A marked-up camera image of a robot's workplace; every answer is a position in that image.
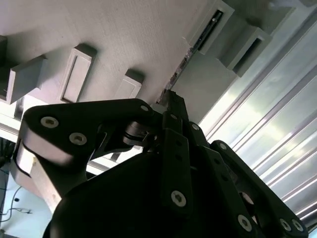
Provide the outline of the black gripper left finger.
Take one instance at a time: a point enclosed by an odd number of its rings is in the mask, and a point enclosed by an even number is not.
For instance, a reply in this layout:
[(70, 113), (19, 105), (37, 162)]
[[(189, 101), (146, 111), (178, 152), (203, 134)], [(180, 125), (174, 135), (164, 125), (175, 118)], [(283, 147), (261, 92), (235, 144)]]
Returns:
[[(108, 199), (117, 199), (128, 190), (137, 196), (147, 193), (141, 181), (146, 172), (154, 170), (159, 170), (159, 186), (150, 205), (177, 217), (192, 214), (191, 124), (183, 98), (167, 91), (164, 100), (164, 112), (140, 99), (53, 104), (26, 111), (19, 146), (46, 173), (48, 186), (40, 194), (55, 217), (100, 194), (102, 186), (107, 187)], [(141, 154), (87, 181), (90, 160), (126, 152), (135, 145), (143, 147)]]

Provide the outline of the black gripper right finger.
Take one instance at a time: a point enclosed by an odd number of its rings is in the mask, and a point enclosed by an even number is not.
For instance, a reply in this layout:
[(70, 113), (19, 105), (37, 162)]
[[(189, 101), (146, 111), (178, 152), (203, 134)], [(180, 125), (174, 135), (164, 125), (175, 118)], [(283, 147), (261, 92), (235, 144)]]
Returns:
[(223, 141), (208, 143), (193, 122), (189, 138), (199, 173), (211, 186), (215, 227), (225, 238), (307, 238), (305, 225)]

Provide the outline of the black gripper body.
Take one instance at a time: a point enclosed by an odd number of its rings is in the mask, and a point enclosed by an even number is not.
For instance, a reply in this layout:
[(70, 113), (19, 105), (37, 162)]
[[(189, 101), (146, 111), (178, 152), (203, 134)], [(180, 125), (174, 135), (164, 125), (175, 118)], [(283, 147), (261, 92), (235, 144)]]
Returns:
[(223, 238), (197, 155), (139, 154), (72, 189), (46, 238)]

